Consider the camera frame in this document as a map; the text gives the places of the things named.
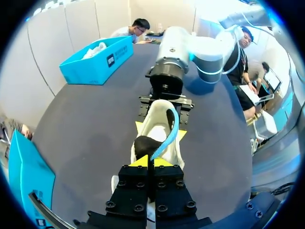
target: yellow triangle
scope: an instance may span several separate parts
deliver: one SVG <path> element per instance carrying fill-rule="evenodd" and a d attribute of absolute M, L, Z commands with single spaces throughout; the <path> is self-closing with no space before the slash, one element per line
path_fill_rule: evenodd
<path fill-rule="evenodd" d="M 173 166 L 171 163 L 169 163 L 169 162 L 167 162 L 164 159 L 159 158 L 159 157 L 154 159 L 153 163 L 154 163 L 155 167 L 159 167 L 159 166 Z"/>
<path fill-rule="evenodd" d="M 138 133 L 141 131 L 141 127 L 143 125 L 143 123 L 140 123 L 140 122 L 135 122 L 135 125 L 137 126 L 137 131 Z M 179 130 L 178 132 L 178 140 L 181 141 L 182 138 L 185 136 L 186 134 L 186 130 Z"/>
<path fill-rule="evenodd" d="M 142 157 L 139 160 L 133 162 L 129 166 L 132 166 L 132 167 L 137 167 L 137 166 L 148 167 L 148 155 L 145 155 L 144 157 Z"/>
<path fill-rule="evenodd" d="M 139 133 L 139 132 L 140 132 L 140 129 L 141 129 L 142 125 L 143 125 L 143 123 L 135 122 L 135 125 L 137 126 L 137 131 L 138 131 L 138 133 Z"/>

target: table surface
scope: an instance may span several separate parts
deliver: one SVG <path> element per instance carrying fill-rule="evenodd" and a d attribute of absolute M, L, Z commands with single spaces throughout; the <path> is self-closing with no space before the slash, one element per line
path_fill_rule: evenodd
<path fill-rule="evenodd" d="M 130 162 L 137 135 L 139 95 L 158 45 L 134 45 L 128 59 L 104 86 L 65 85 L 42 117 L 33 142 L 56 175 L 52 210 L 72 224 L 88 210 L 105 213 L 111 177 Z M 228 78 L 205 84 L 196 67 L 183 79 L 183 94 L 195 108 L 180 142 L 185 183 L 197 203 L 197 217 L 213 222 L 233 213 L 249 198 L 252 156 L 242 109 Z"/>

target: laptop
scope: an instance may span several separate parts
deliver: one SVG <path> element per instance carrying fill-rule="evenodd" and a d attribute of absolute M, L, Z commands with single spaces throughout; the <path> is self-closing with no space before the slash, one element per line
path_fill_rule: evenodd
<path fill-rule="evenodd" d="M 255 94 L 248 85 L 240 85 L 240 89 L 248 96 L 248 98 L 252 101 L 252 103 L 256 106 L 260 104 L 261 102 L 265 102 L 268 100 L 273 99 L 275 96 L 274 94 L 269 94 L 263 97 L 258 97 L 257 94 Z"/>

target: cardboard box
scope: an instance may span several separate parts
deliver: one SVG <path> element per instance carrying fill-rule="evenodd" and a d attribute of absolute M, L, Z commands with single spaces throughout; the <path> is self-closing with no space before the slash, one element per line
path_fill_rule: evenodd
<path fill-rule="evenodd" d="M 95 56 L 84 59 L 89 49 L 104 42 L 107 46 Z M 103 85 L 110 76 L 133 54 L 131 36 L 95 41 L 59 65 L 68 84 Z"/>

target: seated person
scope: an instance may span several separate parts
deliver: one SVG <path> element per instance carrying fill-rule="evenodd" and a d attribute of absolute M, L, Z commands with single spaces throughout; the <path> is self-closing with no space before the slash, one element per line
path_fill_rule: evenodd
<path fill-rule="evenodd" d="M 10 143 L 15 130 L 19 131 L 27 139 L 32 139 L 33 133 L 26 125 L 19 123 L 14 119 L 9 119 L 6 117 L 0 118 L 0 160 L 2 166 L 5 168 L 8 168 Z"/>
<path fill-rule="evenodd" d="M 257 63 L 255 66 L 252 66 L 253 69 L 249 69 L 250 80 L 252 82 L 256 82 L 256 91 L 259 93 L 262 83 L 264 80 L 264 76 L 269 72 L 270 67 L 266 62 Z"/>
<path fill-rule="evenodd" d="M 252 85 L 249 75 L 248 75 L 248 59 L 244 52 L 244 49 L 249 47 L 251 42 L 253 41 L 253 35 L 246 28 L 242 27 L 244 32 L 244 37 L 239 40 L 240 44 L 240 59 L 238 65 L 233 69 L 230 73 L 227 74 L 231 84 L 236 86 L 236 94 L 239 99 L 240 105 L 244 111 L 244 116 L 247 119 L 252 118 L 255 115 L 255 106 L 249 97 L 237 86 L 243 85 L 243 81 L 249 86 L 249 88 L 257 94 L 256 88 Z M 238 46 L 235 45 L 235 48 L 229 57 L 227 63 L 224 66 L 224 70 L 230 70 L 237 61 L 238 57 Z"/>
<path fill-rule="evenodd" d="M 146 19 L 138 18 L 136 19 L 132 26 L 122 27 L 116 30 L 110 37 L 122 37 L 122 36 L 132 36 L 132 42 L 134 44 L 147 44 L 150 41 L 138 41 L 139 36 L 150 29 L 149 22 Z"/>

